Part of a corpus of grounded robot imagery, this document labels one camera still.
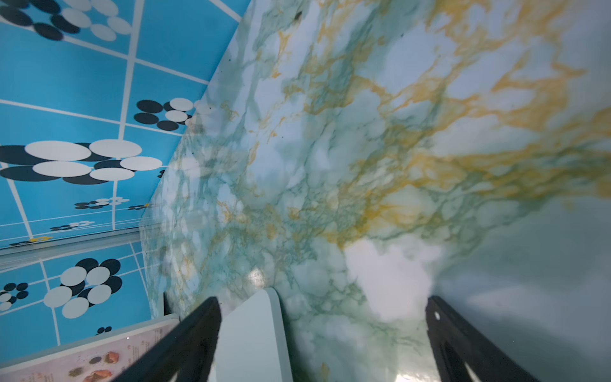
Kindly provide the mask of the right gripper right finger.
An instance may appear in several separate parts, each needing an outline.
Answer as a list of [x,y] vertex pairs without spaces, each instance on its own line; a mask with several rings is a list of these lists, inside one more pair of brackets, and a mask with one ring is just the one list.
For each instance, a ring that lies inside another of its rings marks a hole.
[[442,381],[535,381],[437,295],[426,305],[427,335]]

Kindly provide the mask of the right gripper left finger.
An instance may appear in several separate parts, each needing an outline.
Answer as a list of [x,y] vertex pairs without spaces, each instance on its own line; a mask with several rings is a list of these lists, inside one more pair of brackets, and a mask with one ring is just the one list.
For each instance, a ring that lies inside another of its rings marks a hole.
[[206,299],[116,381],[206,382],[221,328],[218,299]]

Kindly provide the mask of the white narrow rack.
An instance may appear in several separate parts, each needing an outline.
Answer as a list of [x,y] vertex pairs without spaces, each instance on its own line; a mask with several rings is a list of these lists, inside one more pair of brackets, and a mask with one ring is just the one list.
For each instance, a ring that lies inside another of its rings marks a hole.
[[278,294],[255,293],[234,311],[221,312],[222,323],[207,381],[291,381]]

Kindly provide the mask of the restaurant menu sheet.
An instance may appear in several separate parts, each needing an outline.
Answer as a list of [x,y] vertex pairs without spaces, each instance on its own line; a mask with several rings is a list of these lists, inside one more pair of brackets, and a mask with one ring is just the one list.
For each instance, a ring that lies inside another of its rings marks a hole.
[[177,315],[61,345],[1,366],[2,381],[112,381],[180,322]]

